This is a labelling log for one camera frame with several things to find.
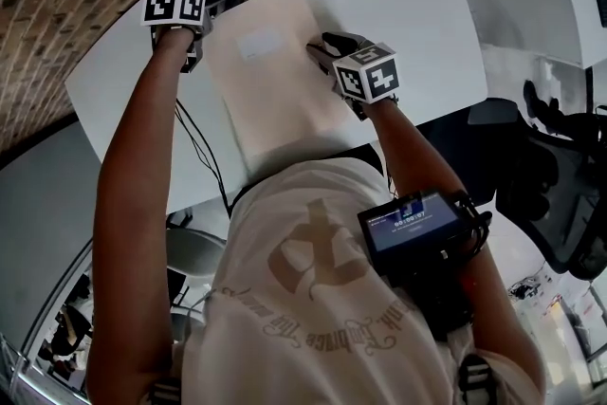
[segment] black wire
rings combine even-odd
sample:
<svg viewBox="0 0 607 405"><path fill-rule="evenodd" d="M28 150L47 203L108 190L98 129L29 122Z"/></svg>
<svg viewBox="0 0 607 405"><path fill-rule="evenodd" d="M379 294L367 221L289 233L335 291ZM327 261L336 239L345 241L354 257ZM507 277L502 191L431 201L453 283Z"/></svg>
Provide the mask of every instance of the black wire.
<svg viewBox="0 0 607 405"><path fill-rule="evenodd" d="M188 110L186 110L185 106L183 106L183 104L181 103L181 101L179 101L179 99L177 99L176 102L177 102L177 105L175 107L175 115L176 115L177 119L179 120L179 122L181 123L181 125L183 126L183 128L185 129L185 131L188 133L188 136L190 136L190 140L192 141L192 145L196 151L196 155L198 156L198 159L200 160L200 162L202 162L202 164L205 167L207 167L212 172L213 176L217 180L217 186L219 187L219 192L221 193L221 198L223 200L224 207L226 208L226 212L228 213L228 216L230 216L230 213L231 213L230 205L228 204L228 197L226 196L226 189L224 187L223 177L221 176L221 171L219 170L219 164L217 164L217 160L215 159L215 154L212 152L212 148L209 145L209 143L207 142L207 140L205 139L205 136L202 135L202 132L200 132L200 129L198 128L196 123L192 120L192 117L190 116L190 113L188 113ZM194 130L198 133L200 138L202 138L202 141L204 142L205 146L209 150L209 154L211 154L211 159L212 159L215 169L212 168L211 163L209 162L209 158L207 157L205 152L202 150L202 147L200 147L200 144L198 143L198 141L194 138L194 136L192 135L192 133L186 126L186 123L183 120L181 113L179 112L179 109L185 114L185 116L190 121L190 124L192 125Z"/></svg>

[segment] beige paper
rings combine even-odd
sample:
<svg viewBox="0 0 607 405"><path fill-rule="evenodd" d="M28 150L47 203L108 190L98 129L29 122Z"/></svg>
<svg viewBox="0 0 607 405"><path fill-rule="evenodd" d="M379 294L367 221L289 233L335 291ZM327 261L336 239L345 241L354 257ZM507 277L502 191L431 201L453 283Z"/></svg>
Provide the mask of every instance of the beige paper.
<svg viewBox="0 0 607 405"><path fill-rule="evenodd" d="M319 35L305 0L249 0L217 18L204 56L245 156L315 136L350 115L306 54Z"/></svg>

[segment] strap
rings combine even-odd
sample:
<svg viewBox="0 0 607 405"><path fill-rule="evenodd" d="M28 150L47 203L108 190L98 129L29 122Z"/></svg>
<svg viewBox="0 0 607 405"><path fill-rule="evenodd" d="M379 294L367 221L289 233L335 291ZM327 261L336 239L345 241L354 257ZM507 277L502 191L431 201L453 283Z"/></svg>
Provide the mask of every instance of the strap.
<svg viewBox="0 0 607 405"><path fill-rule="evenodd" d="M493 372L478 355L467 355L459 368L459 389L467 405L496 405L497 390Z"/></svg>

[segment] hand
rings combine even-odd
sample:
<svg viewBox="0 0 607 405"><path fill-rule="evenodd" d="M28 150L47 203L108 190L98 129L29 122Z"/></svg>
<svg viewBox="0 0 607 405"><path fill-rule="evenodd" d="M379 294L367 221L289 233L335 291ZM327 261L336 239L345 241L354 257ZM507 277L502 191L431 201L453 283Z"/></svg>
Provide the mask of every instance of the hand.
<svg viewBox="0 0 607 405"><path fill-rule="evenodd" d="M188 28L171 29L171 26L162 26L157 32L157 48L176 49L187 51L193 41L193 32Z"/></svg>

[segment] small screen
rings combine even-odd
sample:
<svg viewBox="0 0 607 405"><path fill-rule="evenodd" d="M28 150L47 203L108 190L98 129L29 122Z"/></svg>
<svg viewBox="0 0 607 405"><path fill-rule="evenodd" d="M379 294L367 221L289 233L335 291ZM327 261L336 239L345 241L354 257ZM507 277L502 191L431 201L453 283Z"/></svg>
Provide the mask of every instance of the small screen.
<svg viewBox="0 0 607 405"><path fill-rule="evenodd" d="M377 251L389 249L437 230L457 220L451 207L437 193L404 203L396 210L367 220Z"/></svg>

